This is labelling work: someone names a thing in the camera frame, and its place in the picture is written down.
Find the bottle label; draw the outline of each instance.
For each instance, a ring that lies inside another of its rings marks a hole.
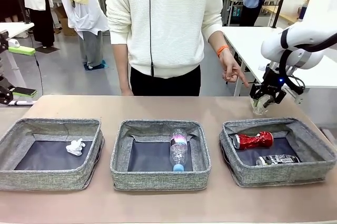
[[[176,136],[172,137],[170,146],[172,146],[176,143],[184,143],[184,144],[187,145],[187,140],[186,140],[185,137],[183,137],[181,135],[176,135]]]

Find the blue bottle cap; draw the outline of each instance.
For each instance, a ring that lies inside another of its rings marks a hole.
[[[175,166],[173,166],[173,171],[184,171],[184,166],[182,166],[181,164],[176,164]]]

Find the person's hand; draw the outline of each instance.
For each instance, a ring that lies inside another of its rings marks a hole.
[[[133,96],[132,90],[130,88],[122,89],[122,96]]]
[[[241,71],[240,66],[234,59],[231,51],[226,48],[224,49],[219,56],[222,68],[224,69],[224,73],[222,78],[230,83],[235,83],[237,78],[239,77],[246,87],[249,87],[247,79],[244,73]]]

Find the red soda can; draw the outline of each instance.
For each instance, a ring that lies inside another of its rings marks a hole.
[[[271,147],[274,138],[270,132],[260,132],[257,136],[250,137],[244,134],[236,134],[233,138],[233,145],[236,149],[251,149],[256,147]]]

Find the gray pants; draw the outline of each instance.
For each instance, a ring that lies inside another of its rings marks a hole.
[[[103,38],[99,31],[97,36],[92,32],[83,32],[83,39],[78,37],[82,63],[88,66],[98,66],[103,60]]]

